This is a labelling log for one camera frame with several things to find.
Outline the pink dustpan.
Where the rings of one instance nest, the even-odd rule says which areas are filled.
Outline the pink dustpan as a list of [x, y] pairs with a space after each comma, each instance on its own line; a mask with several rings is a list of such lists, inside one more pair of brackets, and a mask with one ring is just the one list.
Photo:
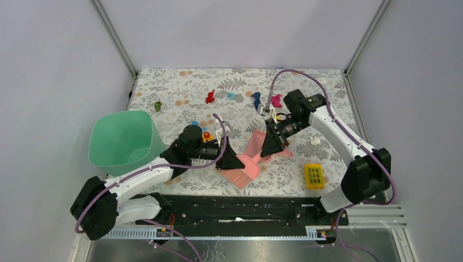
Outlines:
[[[244, 155], [253, 158], [255, 155], [259, 155], [261, 152], [266, 134], [264, 132], [254, 130], [248, 144], [243, 152]], [[265, 158], [261, 158], [260, 162], [265, 163], [271, 161], [273, 156], [285, 157], [285, 158], [292, 158], [293, 153], [291, 151], [285, 150], [271, 156], [267, 156]]]

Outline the pink brush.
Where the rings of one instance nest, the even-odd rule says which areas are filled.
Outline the pink brush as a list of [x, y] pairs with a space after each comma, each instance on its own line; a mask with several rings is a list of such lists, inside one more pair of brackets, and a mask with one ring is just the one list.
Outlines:
[[249, 157], [244, 154], [237, 155], [238, 160], [244, 164], [241, 169], [235, 168], [230, 170], [221, 170], [220, 173], [237, 189], [243, 189], [250, 182], [258, 178], [260, 169], [258, 162], [261, 160], [260, 154]]

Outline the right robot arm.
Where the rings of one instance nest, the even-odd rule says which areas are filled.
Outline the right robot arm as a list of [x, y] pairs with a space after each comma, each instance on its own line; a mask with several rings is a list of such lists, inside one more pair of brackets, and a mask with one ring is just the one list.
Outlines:
[[347, 166], [340, 185], [319, 198], [319, 206], [313, 210], [318, 224], [326, 225], [334, 219], [335, 211], [390, 188], [391, 182], [387, 177], [391, 166], [390, 153], [385, 148], [378, 150], [365, 143], [345, 126], [323, 95], [305, 97], [300, 90], [293, 90], [283, 101], [290, 116], [280, 123], [266, 120], [261, 157], [282, 152], [288, 147], [290, 136], [312, 127], [328, 140]]

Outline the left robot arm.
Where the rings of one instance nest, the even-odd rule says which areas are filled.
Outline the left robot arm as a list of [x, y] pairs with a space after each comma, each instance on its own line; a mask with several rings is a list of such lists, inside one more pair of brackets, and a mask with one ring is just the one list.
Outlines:
[[194, 169], [192, 159], [206, 159], [209, 161], [206, 166], [214, 165], [218, 170], [245, 167], [231, 148], [227, 135], [204, 142], [202, 129], [188, 125], [164, 152], [148, 164], [108, 180], [96, 176], [89, 178], [70, 208], [76, 219], [76, 233], [97, 240], [118, 224], [141, 219], [165, 223], [170, 211], [158, 198], [148, 195], [137, 199], [135, 196]]

